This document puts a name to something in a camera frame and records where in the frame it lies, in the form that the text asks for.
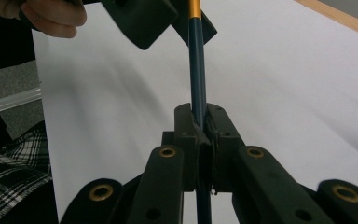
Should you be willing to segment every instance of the plaid shirt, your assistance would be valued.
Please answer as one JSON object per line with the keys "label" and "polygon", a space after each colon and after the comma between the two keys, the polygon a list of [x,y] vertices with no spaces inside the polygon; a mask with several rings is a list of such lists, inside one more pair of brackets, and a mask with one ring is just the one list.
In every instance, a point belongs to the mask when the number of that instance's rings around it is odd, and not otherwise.
{"label": "plaid shirt", "polygon": [[0,219],[51,180],[45,124],[40,122],[0,150]]}

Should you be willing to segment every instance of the black bracket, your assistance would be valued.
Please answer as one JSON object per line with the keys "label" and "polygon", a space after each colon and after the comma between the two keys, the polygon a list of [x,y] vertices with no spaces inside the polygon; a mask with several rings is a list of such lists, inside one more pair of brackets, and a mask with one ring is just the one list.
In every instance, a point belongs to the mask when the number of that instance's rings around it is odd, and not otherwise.
{"label": "black bracket", "polygon": [[[326,180],[316,192],[299,185],[267,150],[246,146],[220,106],[208,104],[205,134],[194,124],[190,104],[176,107],[175,130],[163,133],[145,172],[124,186],[91,182],[71,202],[62,224],[182,223],[183,192],[196,189],[205,175],[198,170],[203,147],[212,151],[206,173],[213,188],[232,193],[241,224],[358,224],[353,184]],[[92,200],[94,194],[103,200]]]}
{"label": "black bracket", "polygon": [[[172,27],[188,44],[188,3],[184,0],[101,0],[121,32],[138,48],[148,49]],[[202,13],[203,40],[217,34]]]}

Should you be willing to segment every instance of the white table surface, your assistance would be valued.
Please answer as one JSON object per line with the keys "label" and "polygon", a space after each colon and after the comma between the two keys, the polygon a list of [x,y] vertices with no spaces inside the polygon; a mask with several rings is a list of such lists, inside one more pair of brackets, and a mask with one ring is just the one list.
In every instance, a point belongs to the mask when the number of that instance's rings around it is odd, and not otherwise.
{"label": "white table surface", "polygon": [[[219,32],[205,46],[208,102],[297,182],[358,186],[358,34],[295,1],[202,7]],[[140,174],[174,108],[190,102],[188,52],[172,27],[142,51],[100,4],[87,12],[74,39],[34,32],[59,217],[90,181]],[[185,201],[184,223],[196,223],[194,195]],[[213,196],[214,223],[235,223],[231,207]]]}

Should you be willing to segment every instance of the clamping device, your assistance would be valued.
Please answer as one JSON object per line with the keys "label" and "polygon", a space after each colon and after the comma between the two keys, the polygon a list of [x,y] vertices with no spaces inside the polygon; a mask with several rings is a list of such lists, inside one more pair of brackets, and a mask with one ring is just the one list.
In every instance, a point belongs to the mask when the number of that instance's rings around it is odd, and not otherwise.
{"label": "clamping device", "polygon": [[[184,191],[199,188],[201,178],[210,181],[209,192],[232,193],[241,224],[358,223],[358,187],[341,180],[326,180],[316,192],[301,186],[267,150],[246,146],[222,107],[208,104],[207,111],[203,133],[190,104],[176,107],[174,131],[163,133],[145,172],[123,186],[111,179],[89,183],[62,224],[179,224]],[[209,157],[199,158],[202,150]]]}

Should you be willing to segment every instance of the gold arrow shaft section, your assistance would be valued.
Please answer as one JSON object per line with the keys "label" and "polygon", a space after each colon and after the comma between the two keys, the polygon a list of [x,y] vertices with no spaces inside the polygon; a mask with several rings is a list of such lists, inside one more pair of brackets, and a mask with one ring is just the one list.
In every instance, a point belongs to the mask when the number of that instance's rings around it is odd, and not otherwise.
{"label": "gold arrow shaft section", "polygon": [[200,0],[189,0],[189,17],[201,19],[201,1]]}

